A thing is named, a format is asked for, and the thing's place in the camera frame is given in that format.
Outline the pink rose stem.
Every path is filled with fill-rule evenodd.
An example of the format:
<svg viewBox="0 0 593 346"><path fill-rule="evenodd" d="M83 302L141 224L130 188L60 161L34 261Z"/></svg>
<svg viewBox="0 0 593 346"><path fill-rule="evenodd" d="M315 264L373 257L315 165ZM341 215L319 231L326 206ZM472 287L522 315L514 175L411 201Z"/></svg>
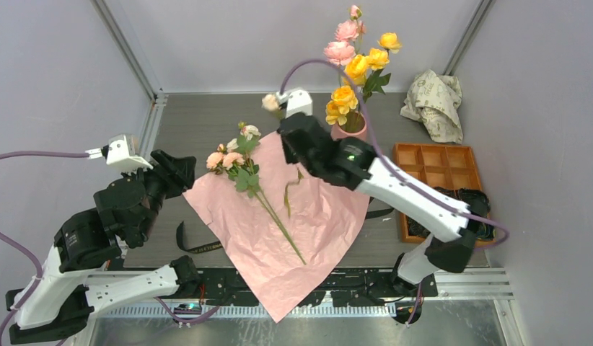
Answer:
<svg viewBox="0 0 593 346"><path fill-rule="evenodd" d="M329 42L323 50L328 62L344 67L346 73L358 86L365 84L368 69L365 55L361 50L363 37L366 34L366 25L361 17L360 7L352 5L349 9L349 19L338 24L334 41Z"/></svg>

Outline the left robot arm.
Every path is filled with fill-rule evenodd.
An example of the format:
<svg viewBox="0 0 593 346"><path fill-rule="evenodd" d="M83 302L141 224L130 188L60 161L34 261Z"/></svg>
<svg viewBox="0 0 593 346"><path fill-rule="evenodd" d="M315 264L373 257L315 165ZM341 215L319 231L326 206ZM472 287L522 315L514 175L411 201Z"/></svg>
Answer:
<svg viewBox="0 0 593 346"><path fill-rule="evenodd" d="M124 249L142 247L164 201L194 185L194 157L175 158L161 150L151 157L96 192L94 207L74 214L57 231L27 287L7 292L9 318L2 330L13 345L64 340L119 306L148 298L190 298L199 292L201 278L189 256L122 281L88 282Z"/></svg>

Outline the small cream rose stem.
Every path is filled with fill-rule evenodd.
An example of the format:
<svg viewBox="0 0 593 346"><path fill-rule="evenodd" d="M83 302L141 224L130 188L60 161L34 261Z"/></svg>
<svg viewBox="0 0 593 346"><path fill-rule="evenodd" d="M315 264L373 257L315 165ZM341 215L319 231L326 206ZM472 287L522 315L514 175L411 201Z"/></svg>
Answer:
<svg viewBox="0 0 593 346"><path fill-rule="evenodd" d="M280 108L280 104L278 102L278 97L274 94L267 94L262 98L262 108L267 110L271 113L275 118L278 120L282 120L284 118L284 114ZM293 179L286 183L284 188L284 206L286 208L288 218L291 218L291 203L289 198L289 190L292 186L298 186L300 182L304 179L304 175L300 171L297 170L297 178Z"/></svg>

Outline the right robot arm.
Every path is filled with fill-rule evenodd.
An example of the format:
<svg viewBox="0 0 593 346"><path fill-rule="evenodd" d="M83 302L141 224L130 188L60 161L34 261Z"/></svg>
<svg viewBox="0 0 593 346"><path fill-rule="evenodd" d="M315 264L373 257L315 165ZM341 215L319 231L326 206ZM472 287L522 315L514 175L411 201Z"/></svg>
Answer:
<svg viewBox="0 0 593 346"><path fill-rule="evenodd" d="M461 273L467 267L483 220L467 203L407 174L359 138L333 139L302 112L281 120L277 132L287 163L300 163L330 185L378 199L429 231L424 242L397 259L390 282L398 295L409 296L439 270Z"/></svg>

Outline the peach rose spray stem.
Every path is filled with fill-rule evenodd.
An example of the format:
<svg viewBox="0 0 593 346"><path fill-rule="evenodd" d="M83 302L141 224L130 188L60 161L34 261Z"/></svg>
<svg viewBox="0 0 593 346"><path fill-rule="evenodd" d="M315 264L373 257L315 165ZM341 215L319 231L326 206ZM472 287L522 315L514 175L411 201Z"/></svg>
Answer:
<svg viewBox="0 0 593 346"><path fill-rule="evenodd" d="M237 192L243 192L250 199L257 200L277 225L302 264L306 261L294 243L283 221L271 205L260 183L260 166L252 155L260 145L261 132L255 125L246 122L238 124L239 135L227 144L219 144L215 152L206 159L206 168L215 175L225 175L234 183Z"/></svg>

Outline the purple flower bouquet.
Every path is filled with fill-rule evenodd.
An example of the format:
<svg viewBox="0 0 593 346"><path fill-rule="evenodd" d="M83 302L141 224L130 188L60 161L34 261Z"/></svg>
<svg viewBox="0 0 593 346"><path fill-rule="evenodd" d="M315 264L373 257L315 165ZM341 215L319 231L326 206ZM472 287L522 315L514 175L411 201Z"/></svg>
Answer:
<svg viewBox="0 0 593 346"><path fill-rule="evenodd" d="M185 200L218 238L272 320L280 322L331 273L363 226L369 198L287 164L278 134L253 154L262 193L227 177L198 178Z"/></svg>

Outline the yellow flower stem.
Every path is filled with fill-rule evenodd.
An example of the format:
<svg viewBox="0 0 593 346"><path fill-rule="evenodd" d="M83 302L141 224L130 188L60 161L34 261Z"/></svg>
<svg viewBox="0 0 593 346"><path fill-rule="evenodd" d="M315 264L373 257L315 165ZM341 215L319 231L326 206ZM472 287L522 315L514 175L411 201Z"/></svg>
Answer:
<svg viewBox="0 0 593 346"><path fill-rule="evenodd" d="M363 33L363 28L345 22L335 31L334 41L324 49L327 60L343 68L356 85L353 89L347 79L340 77L340 86L331 93L325 106L326 122L348 134L360 133L366 127L361 115L362 103L357 100L356 93L360 92L364 101L374 93L384 94L383 87L389 84L391 78L390 73L385 73L390 54L398 53L402 48L398 35L386 32L379 37L376 48L361 53L358 44Z"/></svg>

